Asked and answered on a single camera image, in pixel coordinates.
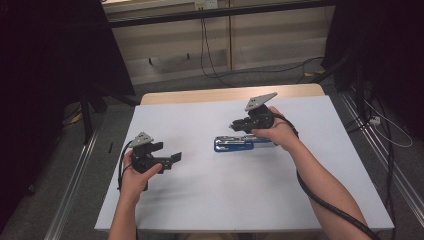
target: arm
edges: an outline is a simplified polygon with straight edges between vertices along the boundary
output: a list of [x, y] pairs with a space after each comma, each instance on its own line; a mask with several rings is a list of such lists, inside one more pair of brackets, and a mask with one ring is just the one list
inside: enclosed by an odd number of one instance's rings
[[[269, 109], [274, 113], [281, 114], [274, 107]], [[287, 123], [276, 118], [272, 128], [255, 129], [252, 133], [258, 137], [269, 138], [288, 151], [299, 175], [315, 195], [366, 225], [361, 210], [348, 190], [318, 162]], [[313, 200], [311, 200], [311, 205], [324, 232], [330, 239], [369, 239], [355, 226]]]
[[110, 228], [109, 240], [135, 239], [135, 206], [147, 181], [162, 168], [161, 164], [156, 164], [147, 172], [141, 174], [130, 166], [131, 154], [132, 151], [129, 151], [124, 156], [124, 166], [129, 167], [123, 173], [121, 193]]

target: gray floor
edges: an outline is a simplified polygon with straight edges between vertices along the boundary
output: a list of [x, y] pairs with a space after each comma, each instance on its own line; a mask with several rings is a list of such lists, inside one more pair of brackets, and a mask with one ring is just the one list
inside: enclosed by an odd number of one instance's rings
[[[305, 66], [305, 71], [319, 69], [319, 61]], [[281, 70], [295, 66], [270, 66], [250, 70]], [[229, 75], [222, 78], [227, 84], [237, 87], [293, 84], [300, 80], [302, 68], [292, 71], [281, 71], [273, 73], [250, 72]], [[333, 104], [343, 123], [350, 122], [354, 117], [348, 110], [343, 96], [349, 92], [337, 92], [331, 79], [322, 83], [325, 93], [330, 96]], [[135, 86], [136, 100], [149, 92], [179, 91], [192, 89], [226, 88], [217, 79], [205, 76], [195, 76], [183, 79], [175, 79], [166, 82], [148, 83]], [[57, 238], [46, 239], [107, 239], [107, 234], [94, 230], [104, 195], [109, 186], [113, 170], [116, 166], [119, 151], [123, 145], [127, 128], [130, 124], [133, 108], [113, 100], [106, 99], [109, 108], [104, 114], [93, 113], [93, 122], [98, 127], [97, 141], [86, 163], [85, 171], [81, 173], [81, 182], [76, 192], [71, 209], [65, 215], [62, 231]], [[387, 106], [389, 118], [402, 125]], [[366, 167], [372, 181], [375, 183], [378, 193], [384, 199], [386, 195], [386, 170], [378, 155], [370, 146], [363, 131], [355, 131], [349, 135], [364, 166]], [[9, 220], [0, 240], [6, 239], [43, 239], [48, 234], [49, 226], [57, 211], [66, 186], [70, 181], [75, 167], [78, 165], [79, 155], [83, 151], [84, 130], [82, 122], [67, 126], [63, 129], [62, 136], [58, 142], [49, 164], [45, 167], [38, 181], [35, 183], [35, 194], [22, 199], [15, 214]], [[403, 135], [394, 132], [394, 140], [407, 142]], [[414, 145], [410, 148], [395, 148], [395, 159], [399, 168], [405, 174], [411, 185], [419, 196], [424, 196], [423, 171], [424, 146], [423, 142], [413, 137]], [[396, 239], [424, 239], [424, 228], [417, 220], [404, 196], [397, 187], [393, 187], [393, 201], [396, 212]], [[390, 239], [390, 231], [380, 234], [382, 239]], [[141, 239], [173, 239], [174, 234], [142, 233]]]

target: blue tool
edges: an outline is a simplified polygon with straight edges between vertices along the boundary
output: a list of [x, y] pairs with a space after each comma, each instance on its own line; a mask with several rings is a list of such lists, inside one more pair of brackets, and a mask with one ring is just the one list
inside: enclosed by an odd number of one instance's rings
[[254, 135], [242, 137], [219, 136], [215, 138], [215, 152], [235, 152], [252, 150], [255, 147], [270, 147], [275, 144], [268, 138], [258, 138]]

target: wrist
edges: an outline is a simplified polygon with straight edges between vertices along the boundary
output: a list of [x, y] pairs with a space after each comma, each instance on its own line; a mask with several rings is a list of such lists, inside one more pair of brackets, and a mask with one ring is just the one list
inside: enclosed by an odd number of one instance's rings
[[305, 147], [305, 145], [303, 145], [302, 141], [300, 141], [299, 138], [293, 138], [290, 141], [288, 141], [289, 144], [287, 145], [282, 145], [282, 147], [284, 148], [284, 150], [286, 150], [287, 152], [289, 152], [290, 154], [294, 154], [297, 151], [300, 151], [302, 148]]
[[140, 195], [135, 195], [134, 193], [121, 192], [119, 195], [118, 202], [129, 207], [135, 207], [137, 205]]

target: white table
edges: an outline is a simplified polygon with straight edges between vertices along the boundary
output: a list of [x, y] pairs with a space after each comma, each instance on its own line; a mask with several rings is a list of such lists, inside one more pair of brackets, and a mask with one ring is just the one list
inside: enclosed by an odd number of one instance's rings
[[[237, 136], [228, 125], [247, 116], [248, 99], [141, 105], [125, 140], [141, 131], [164, 142], [155, 157], [182, 152], [171, 171], [149, 181], [136, 208], [137, 227], [161, 232], [270, 232], [321, 229], [280, 147], [216, 153], [213, 139]], [[370, 228], [393, 224], [328, 96], [272, 99], [300, 138], [358, 202]], [[109, 230], [119, 192], [117, 168], [95, 229]]]

